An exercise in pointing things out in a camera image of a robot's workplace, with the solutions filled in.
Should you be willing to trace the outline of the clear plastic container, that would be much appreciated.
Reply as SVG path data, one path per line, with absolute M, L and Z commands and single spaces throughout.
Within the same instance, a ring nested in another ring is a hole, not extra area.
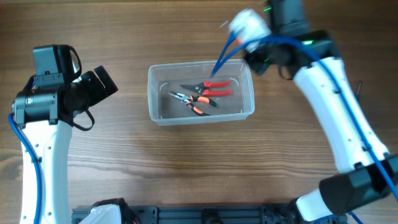
M 160 126 L 173 126 L 244 120 L 253 114 L 254 88 L 244 60 L 228 60 L 211 77 L 214 66 L 214 61 L 151 66 L 151 120 Z

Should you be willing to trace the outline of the orange black needle-nose pliers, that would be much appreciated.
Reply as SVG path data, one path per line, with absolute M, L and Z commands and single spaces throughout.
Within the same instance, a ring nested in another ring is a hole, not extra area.
M 205 104 L 208 104 L 208 105 L 210 105 L 212 107 L 215 107 L 215 108 L 218 107 L 218 104 L 215 101 L 213 101 L 213 100 L 211 100 L 211 99 L 209 99 L 207 97 L 204 97 L 204 96 L 193 96 L 193 95 L 187 96 L 187 95 L 184 95 L 182 93 L 176 93 L 174 91 L 171 91 L 169 93 L 169 95 L 179 99 L 182 102 L 184 102 L 186 104 L 186 106 L 198 116 L 209 116 L 209 114 L 203 112 L 200 109 L 198 109 L 195 106 L 195 102 L 205 103 Z

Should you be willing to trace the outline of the red handled snips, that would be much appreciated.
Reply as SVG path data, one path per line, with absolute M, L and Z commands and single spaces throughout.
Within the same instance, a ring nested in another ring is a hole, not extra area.
M 226 81 L 226 82 L 203 81 L 197 85 L 186 84 L 180 86 L 186 90 L 199 93 L 202 96 L 228 96 L 232 94 L 232 90 L 213 91 L 212 88 L 225 87 L 228 86 L 230 83 L 231 81 Z

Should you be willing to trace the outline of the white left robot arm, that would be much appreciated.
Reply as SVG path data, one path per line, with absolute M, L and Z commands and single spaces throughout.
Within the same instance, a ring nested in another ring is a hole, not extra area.
M 103 66 L 69 84 L 39 87 L 34 76 L 12 104 L 8 120 L 22 146 L 20 223 L 70 223 L 67 160 L 75 117 L 118 90 Z

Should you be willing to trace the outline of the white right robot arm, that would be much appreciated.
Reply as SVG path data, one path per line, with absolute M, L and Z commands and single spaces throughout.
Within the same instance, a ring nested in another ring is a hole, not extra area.
M 291 223 L 318 223 L 397 194 L 397 157 L 370 127 L 346 77 L 343 59 L 329 33 L 311 30 L 300 1 L 270 1 L 268 19 L 245 9 L 229 30 L 245 61 L 258 74 L 285 67 L 304 94 L 330 144 L 338 173 L 296 198 Z

